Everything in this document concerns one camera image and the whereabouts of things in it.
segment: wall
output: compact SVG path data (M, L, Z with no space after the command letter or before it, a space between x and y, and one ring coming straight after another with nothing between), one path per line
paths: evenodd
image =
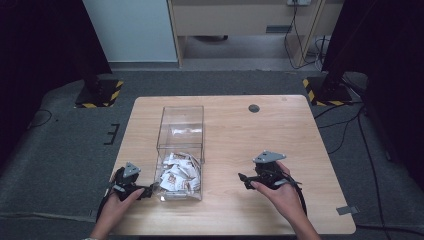
M109 62L177 62L166 0L83 0Z

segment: wooden table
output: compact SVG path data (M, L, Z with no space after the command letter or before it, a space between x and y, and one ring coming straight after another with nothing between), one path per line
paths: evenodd
M252 113L249 105L260 111ZM118 235L293 234L274 206L246 190L237 173L254 176L263 150L284 153L283 163L303 184L308 217L320 234L351 234L350 214L308 102L300 95L140 97L135 101L113 172L126 162L141 168L138 185L154 181L156 143L164 106L204 106L205 164L202 201L136 202Z

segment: transparent plastic box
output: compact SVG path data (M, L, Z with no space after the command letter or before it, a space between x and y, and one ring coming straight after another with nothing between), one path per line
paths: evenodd
M203 106L164 107L155 193L161 201L202 199Z

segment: wall socket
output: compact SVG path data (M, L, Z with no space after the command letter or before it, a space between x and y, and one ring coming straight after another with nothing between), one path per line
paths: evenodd
M311 0L287 0L287 5L294 6L296 2L297 6L309 6L311 5Z

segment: hand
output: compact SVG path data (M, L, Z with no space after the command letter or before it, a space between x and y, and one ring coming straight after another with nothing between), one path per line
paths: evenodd
M278 161L277 164L284 173L290 175L290 170L286 166ZM299 200L299 195L292 185L286 183L278 189L272 190L259 182L252 181L251 184L258 192L267 197L274 204L277 211L287 219L299 240L320 239L318 233L306 217Z
M121 202L117 194L109 196L106 204L103 206L102 213L97 220L96 226L90 234L91 238L107 239L110 231L122 220L125 212L130 208L137 198L143 193L144 188L138 189Z

